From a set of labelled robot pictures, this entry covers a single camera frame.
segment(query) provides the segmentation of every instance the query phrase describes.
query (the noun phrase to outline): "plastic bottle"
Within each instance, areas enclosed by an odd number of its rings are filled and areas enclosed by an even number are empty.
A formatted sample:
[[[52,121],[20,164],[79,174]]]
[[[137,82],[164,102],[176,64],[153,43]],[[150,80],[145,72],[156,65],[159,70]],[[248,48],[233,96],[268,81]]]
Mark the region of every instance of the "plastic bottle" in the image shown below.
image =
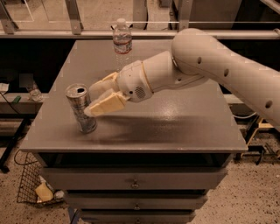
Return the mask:
[[[33,81],[32,86],[26,88],[28,93],[30,94],[30,99],[34,102],[39,102],[43,100],[43,95],[41,91],[39,90],[35,80]]]
[[[113,31],[113,42],[116,59],[116,71],[120,72],[123,67],[132,62],[132,36],[130,28],[124,18],[116,20],[116,28]]]

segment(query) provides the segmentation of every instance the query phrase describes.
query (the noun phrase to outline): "metal rack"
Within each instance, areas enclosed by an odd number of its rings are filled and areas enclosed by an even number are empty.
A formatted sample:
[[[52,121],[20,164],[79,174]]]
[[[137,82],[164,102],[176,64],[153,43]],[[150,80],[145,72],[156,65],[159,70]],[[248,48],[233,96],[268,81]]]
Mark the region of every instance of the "metal rack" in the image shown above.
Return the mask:
[[[52,199],[46,202],[41,202],[35,189],[41,184],[39,172],[41,169],[40,163],[31,154],[27,153],[25,158],[25,166],[17,194],[17,203],[25,203],[35,207],[45,207],[63,202],[63,199]]]

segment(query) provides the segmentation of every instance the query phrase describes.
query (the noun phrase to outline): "aluminum can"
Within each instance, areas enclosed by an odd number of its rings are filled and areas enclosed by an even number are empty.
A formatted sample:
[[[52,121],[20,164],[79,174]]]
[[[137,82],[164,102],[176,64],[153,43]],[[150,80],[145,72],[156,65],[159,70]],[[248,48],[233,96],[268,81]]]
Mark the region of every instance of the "aluminum can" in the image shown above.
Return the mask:
[[[95,118],[84,114],[84,109],[90,103],[87,87],[84,84],[75,83],[66,88],[66,97],[73,109],[78,123],[78,129],[83,133],[89,133],[95,130]]]

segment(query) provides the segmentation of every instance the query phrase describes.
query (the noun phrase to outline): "yellow object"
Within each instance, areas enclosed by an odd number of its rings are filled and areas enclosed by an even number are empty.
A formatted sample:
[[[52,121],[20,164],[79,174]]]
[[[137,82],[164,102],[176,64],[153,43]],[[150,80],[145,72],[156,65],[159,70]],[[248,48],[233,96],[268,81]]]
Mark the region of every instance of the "yellow object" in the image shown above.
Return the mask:
[[[105,99],[90,105],[89,109],[85,110],[85,113],[86,115],[89,112],[91,116],[100,116],[108,112],[124,109],[126,101],[125,96],[121,92],[111,93]]]
[[[53,199],[52,191],[46,186],[46,182],[42,183],[39,187],[35,189],[36,194],[41,198],[41,200],[48,201]]]
[[[118,73],[112,73],[106,76],[104,79],[99,80],[95,84],[93,84],[88,90],[90,95],[90,100],[91,101],[97,100],[101,95],[103,95],[110,89],[113,90],[114,92],[120,91],[116,83],[117,75]]]

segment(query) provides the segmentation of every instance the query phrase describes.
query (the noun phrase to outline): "can lid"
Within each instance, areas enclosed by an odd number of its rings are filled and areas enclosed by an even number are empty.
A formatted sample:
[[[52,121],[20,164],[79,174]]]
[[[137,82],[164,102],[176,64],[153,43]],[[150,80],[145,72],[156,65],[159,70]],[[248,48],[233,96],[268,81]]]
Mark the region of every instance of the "can lid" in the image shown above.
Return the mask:
[[[66,96],[70,98],[77,98],[87,93],[87,87],[84,84],[75,83],[66,88]]]

